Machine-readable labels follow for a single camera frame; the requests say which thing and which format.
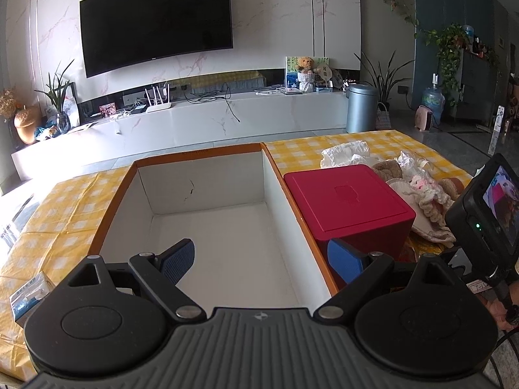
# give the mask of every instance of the ribbed grip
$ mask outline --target ribbed grip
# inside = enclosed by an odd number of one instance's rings
[[[390,374],[361,353],[341,326],[305,309],[218,309],[209,321],[178,327],[162,352],[126,374],[72,382],[41,374],[27,389],[490,389],[480,374],[423,382]]]
[[[160,273],[176,285],[193,266],[194,261],[195,245],[189,242],[163,261]]]

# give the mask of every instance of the space heater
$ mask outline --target space heater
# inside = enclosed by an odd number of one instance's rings
[[[420,105],[416,110],[415,127],[421,132],[429,132],[432,129],[432,111],[425,105]]]

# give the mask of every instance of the water bottle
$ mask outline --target water bottle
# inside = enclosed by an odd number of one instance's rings
[[[445,96],[438,88],[438,75],[432,75],[432,88],[424,90],[422,105],[425,105],[432,111],[434,122],[438,126],[442,118],[443,107],[445,106]]]
[[[474,28],[470,25],[464,25],[463,30],[466,33],[466,36],[469,38],[469,44],[474,43]]]

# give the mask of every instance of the dried flower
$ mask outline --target dried flower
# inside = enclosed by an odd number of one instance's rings
[[[5,119],[12,118],[18,110],[18,103],[15,98],[15,90],[12,88],[4,90],[0,95],[0,115]]]

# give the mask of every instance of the blue wall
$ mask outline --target blue wall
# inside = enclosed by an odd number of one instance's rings
[[[440,30],[452,23],[471,25],[483,43],[494,46],[494,0],[416,0],[416,14],[423,29]],[[420,104],[422,92],[431,85],[432,75],[437,72],[437,51],[434,44],[426,46],[423,39],[417,39],[414,107]]]

